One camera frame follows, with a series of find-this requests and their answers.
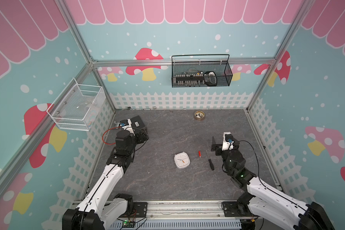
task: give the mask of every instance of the red cable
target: red cable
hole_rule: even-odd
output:
[[[106,142],[103,140],[103,136],[104,136],[105,133],[107,133],[109,130],[106,130],[106,131],[104,132],[104,134],[102,135],[102,141],[103,141],[106,145],[115,145],[115,143],[110,144],[110,143],[106,143]]]

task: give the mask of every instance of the white wire mesh basket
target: white wire mesh basket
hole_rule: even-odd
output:
[[[75,79],[72,81],[75,81],[75,85],[50,113],[61,93],[47,113],[60,129],[89,131],[106,99],[104,89],[101,86],[78,84]]]

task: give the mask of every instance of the robotic arm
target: robotic arm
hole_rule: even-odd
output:
[[[76,209],[68,209],[62,218],[63,230],[105,230],[119,216],[130,216],[133,197],[118,194],[108,206],[105,203],[116,183],[134,160],[135,146],[148,140],[147,130],[139,116],[120,121],[115,147],[102,175]]]
[[[224,132],[222,145],[212,137],[211,151],[223,160],[223,170],[231,181],[245,193],[229,212],[240,215],[258,215],[285,230],[334,230],[324,209],[317,203],[307,204],[263,182],[244,167],[246,160],[239,151],[240,141],[230,132]]]

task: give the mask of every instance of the gray marble floor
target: gray marble floor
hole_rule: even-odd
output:
[[[231,200],[243,193],[222,172],[222,159],[210,152],[212,136],[222,142],[223,132],[231,132],[238,140],[247,140],[255,148],[262,180],[274,186],[269,169],[257,144],[244,110],[204,110],[206,118],[197,121],[193,110],[124,110],[117,111],[115,121],[140,115],[147,126],[149,140],[136,152],[124,176],[115,186],[110,198],[118,193],[133,195],[134,200]],[[111,130],[108,143],[115,142]],[[91,187],[103,172],[112,150],[106,145],[101,153]],[[208,164],[208,150],[215,170]],[[239,150],[246,159],[246,167],[258,172],[257,161],[249,144],[240,143]],[[191,161],[187,168],[178,169],[174,155],[186,152]]]

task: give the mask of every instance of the yellow mushroom stem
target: yellow mushroom stem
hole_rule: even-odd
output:
[[[237,81],[240,80],[240,72],[234,73],[232,75],[231,81]]]
[[[319,156],[321,152],[326,149],[325,146],[317,140],[311,143],[308,143],[308,147],[312,151],[312,153],[316,156]]]
[[[275,79],[278,76],[278,74],[276,72],[273,72],[270,76],[270,79],[268,79],[267,84],[271,87],[273,87],[275,85]]]
[[[156,80],[156,75],[153,72],[153,68],[148,68],[142,71],[142,80],[144,81],[154,81]]]
[[[118,79],[115,77],[114,73],[110,73],[107,75],[107,80],[108,81],[117,81]]]

